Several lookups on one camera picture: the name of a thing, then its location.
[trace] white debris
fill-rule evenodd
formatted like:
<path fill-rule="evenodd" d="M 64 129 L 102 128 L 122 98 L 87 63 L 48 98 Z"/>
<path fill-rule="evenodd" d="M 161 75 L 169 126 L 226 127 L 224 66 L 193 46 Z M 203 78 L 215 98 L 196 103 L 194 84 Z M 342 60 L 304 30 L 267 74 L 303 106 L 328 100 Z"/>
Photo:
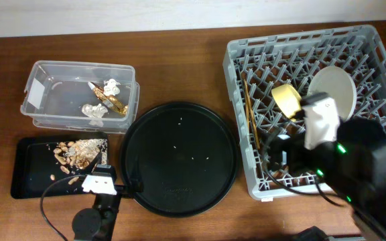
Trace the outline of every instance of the white debris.
<path fill-rule="evenodd" d="M 120 85 L 115 79 L 110 79 L 108 81 L 104 81 L 104 95 L 109 96 L 113 95 L 116 96 L 117 94 L 120 93 L 120 89 L 117 87 Z"/>
<path fill-rule="evenodd" d="M 91 118 L 102 118 L 102 116 L 108 112 L 107 108 L 101 104 L 97 106 L 93 106 L 91 104 L 85 104 L 81 108 L 81 112 L 85 114 L 87 117 Z M 98 127 L 103 127 L 104 123 L 101 120 L 91 120 L 89 122 L 90 125 L 96 125 Z"/>
<path fill-rule="evenodd" d="M 106 165 L 107 164 L 107 150 L 103 151 L 102 152 L 102 160 L 101 160 L 101 164 L 102 165 Z"/>

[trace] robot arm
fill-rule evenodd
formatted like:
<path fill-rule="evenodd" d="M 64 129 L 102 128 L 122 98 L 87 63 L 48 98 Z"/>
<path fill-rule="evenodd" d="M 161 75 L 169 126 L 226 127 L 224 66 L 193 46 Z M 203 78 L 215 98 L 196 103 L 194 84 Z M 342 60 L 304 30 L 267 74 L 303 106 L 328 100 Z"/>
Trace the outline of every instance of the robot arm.
<path fill-rule="evenodd" d="M 270 144 L 271 167 L 282 151 L 292 175 L 315 171 L 354 209 L 353 219 L 367 240 L 386 240 L 386 133 L 367 119 L 340 123 L 334 100 L 325 93 L 303 99 L 295 118 L 306 134 Z"/>

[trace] food crumb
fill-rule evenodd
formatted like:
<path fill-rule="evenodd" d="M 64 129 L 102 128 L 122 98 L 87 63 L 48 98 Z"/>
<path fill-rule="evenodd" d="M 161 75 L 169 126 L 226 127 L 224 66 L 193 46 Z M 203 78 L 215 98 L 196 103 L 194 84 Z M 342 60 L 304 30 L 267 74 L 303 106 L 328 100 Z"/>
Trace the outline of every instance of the food crumb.
<path fill-rule="evenodd" d="M 72 179 L 68 182 L 68 184 L 69 184 L 69 185 L 72 185 L 74 182 L 76 182 L 76 181 L 78 180 L 78 178 L 79 178 L 79 177 L 74 177 L 74 178 L 72 178 Z"/>
<path fill-rule="evenodd" d="M 60 166 L 60 169 L 65 172 L 66 174 L 69 174 L 70 173 L 70 170 L 68 170 L 68 168 L 64 167 L 64 166 Z"/>

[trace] gold foil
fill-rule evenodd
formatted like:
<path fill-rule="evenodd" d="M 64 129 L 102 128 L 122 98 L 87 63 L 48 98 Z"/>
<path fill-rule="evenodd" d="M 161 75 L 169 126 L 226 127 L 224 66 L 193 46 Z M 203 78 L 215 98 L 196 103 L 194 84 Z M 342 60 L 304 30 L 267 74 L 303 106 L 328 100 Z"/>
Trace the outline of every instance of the gold foil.
<path fill-rule="evenodd" d="M 105 96 L 104 90 L 100 86 L 97 86 L 94 83 L 92 84 L 95 86 L 95 88 L 93 89 L 94 95 L 96 95 L 96 97 L 98 97 L 98 99 L 102 101 L 104 105 L 106 105 L 111 110 L 114 110 L 115 112 L 119 113 L 121 116 L 125 116 L 127 114 L 127 105 L 122 104 L 113 95 Z"/>

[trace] black tray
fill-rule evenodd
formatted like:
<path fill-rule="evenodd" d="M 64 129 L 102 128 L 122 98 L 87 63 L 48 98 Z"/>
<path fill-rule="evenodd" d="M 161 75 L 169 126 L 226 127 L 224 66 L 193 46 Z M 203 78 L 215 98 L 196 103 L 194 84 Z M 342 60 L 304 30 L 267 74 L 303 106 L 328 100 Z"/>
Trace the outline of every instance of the black tray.
<path fill-rule="evenodd" d="M 65 174 L 60 170 L 60 163 L 54 158 L 53 150 L 59 142 L 77 141 L 86 139 L 106 139 L 105 133 L 78 133 L 75 135 L 58 135 L 51 137 L 28 137 L 17 144 L 13 180 L 11 182 L 11 196 L 15 199 L 41 197 L 44 190 L 53 182 L 75 174 Z M 81 182 L 72 185 L 62 182 L 55 185 L 47 196 L 72 195 L 83 193 Z"/>
<path fill-rule="evenodd" d="M 227 194 L 239 150 L 216 113 L 173 102 L 132 124 L 120 157 L 123 183 L 143 185 L 135 200 L 156 214 L 181 218 L 210 209 Z"/>

